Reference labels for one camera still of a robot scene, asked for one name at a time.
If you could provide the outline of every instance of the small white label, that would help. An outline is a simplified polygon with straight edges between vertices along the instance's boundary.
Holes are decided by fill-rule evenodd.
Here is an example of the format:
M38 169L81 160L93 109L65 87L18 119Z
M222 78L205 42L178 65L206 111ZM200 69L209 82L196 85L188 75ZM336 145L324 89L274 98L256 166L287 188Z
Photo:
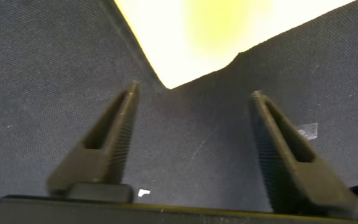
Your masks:
M141 196L143 196L143 195L145 195L145 194L150 194L150 191L149 191L149 190L140 189L140 190L139 190L139 193L137 193L137 196L138 196L138 197L141 197Z
M298 132L306 139L312 140L317 138L317 123L312 124L304 124L301 126L298 126Z

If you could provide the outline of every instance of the dark gray fabric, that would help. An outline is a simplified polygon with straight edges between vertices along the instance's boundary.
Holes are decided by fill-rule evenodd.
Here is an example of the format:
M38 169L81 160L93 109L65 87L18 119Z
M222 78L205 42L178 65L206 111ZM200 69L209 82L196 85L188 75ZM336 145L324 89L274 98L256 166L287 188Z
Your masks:
M358 184L358 1L166 90L97 1L0 0L0 197L46 195L49 173L131 80L142 86L124 182L151 190L136 202L269 211L254 90L295 124L318 123L316 150Z

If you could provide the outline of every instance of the yellow paper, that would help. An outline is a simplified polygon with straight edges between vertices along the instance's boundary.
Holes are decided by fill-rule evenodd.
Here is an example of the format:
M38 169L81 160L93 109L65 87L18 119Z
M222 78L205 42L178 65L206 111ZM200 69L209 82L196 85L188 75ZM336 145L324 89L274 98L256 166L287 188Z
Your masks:
M353 0L115 0L161 82L175 88Z

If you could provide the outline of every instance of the bright yellow light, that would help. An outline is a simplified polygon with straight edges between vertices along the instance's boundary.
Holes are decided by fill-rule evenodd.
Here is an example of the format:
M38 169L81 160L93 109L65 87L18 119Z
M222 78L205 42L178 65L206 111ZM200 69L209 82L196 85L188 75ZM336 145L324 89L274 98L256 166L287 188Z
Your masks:
M115 0L154 71L175 88L353 0Z

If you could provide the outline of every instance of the fabric surface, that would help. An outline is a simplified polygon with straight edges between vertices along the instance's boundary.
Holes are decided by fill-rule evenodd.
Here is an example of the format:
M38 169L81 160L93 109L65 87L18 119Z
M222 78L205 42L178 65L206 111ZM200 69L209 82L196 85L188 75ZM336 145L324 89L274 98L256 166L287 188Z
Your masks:
M124 183L136 202L270 211L249 125L254 90L358 185L358 1L165 89L140 71L97 1L0 0L0 197L45 180L131 80L140 105Z

